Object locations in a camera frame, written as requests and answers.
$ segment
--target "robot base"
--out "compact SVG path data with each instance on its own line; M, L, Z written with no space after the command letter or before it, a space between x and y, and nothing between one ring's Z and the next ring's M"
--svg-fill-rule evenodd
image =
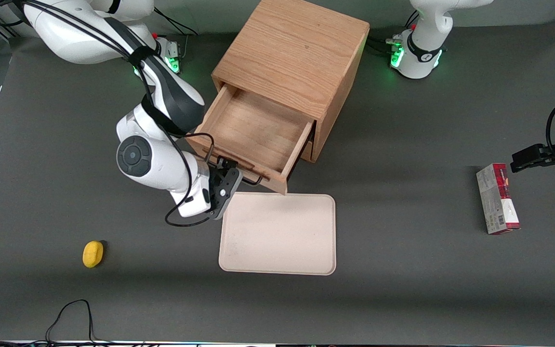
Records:
M436 57L430 56L429 61L420 62L417 55L411 52L410 49L403 44L403 42L406 41L405 39L409 37L410 33L412 33L412 30L407 29L402 33L394 35L392 40L387 41L395 47L389 66L398 70L399 73L401 73L404 77L408 77L408 79L423 79L427 77L427 75L429 75L436 66L438 66L438 60L442 55L442 50L436 55Z

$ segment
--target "open drawer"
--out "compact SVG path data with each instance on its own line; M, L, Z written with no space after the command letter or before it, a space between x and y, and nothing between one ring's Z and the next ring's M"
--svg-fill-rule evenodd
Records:
M225 84L195 133L209 133L215 147L211 160L223 156L239 162L249 180L286 194L287 178L302 153L313 121L302 113L262 96ZM188 138L199 156L209 151L204 136Z

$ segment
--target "gray table surface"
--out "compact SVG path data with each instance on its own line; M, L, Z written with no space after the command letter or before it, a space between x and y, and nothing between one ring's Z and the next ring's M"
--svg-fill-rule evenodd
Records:
M183 78L208 104L232 39L189 40ZM474 178L544 140L555 23L457 28L447 46L420 81L366 48L318 163L291 176L290 192L337 202L337 269L306 277L220 270L220 222L169 227L170 196L119 173L115 123L143 96L129 65L13 42L0 93L0 339L41 338L86 298L109 340L555 345L555 168L511 175L522 230L500 237L485 233ZM81 263L90 240L109 248L93 270ZM72 307L53 338L84 339L86 323Z

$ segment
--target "product box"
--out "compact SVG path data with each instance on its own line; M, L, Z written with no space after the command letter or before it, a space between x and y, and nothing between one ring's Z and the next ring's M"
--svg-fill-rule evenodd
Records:
M517 213L509 195L507 165L489 165L476 173L476 180L481 193L487 233L500 235L519 229Z

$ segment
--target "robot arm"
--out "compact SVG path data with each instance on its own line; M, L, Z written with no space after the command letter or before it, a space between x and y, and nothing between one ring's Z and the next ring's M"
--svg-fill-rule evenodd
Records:
M410 0L421 14L416 29L406 29L394 35L388 43L399 48L392 59L392 68L409 79L427 77L438 65L441 46L453 28L449 11L472 9L491 4L493 0Z
M0 1L0 6L9 2ZM125 57L139 70L147 92L149 84L155 86L150 97L145 96L117 124L121 172L169 191L182 217L202 213L207 219L222 217L242 180L241 172L232 163L210 169L205 161L179 149L171 134L183 137L196 128L203 120L204 101L159 56L166 40L156 42L144 24L122 22L146 16L153 1L24 0L22 4L38 35L62 59L94 64Z

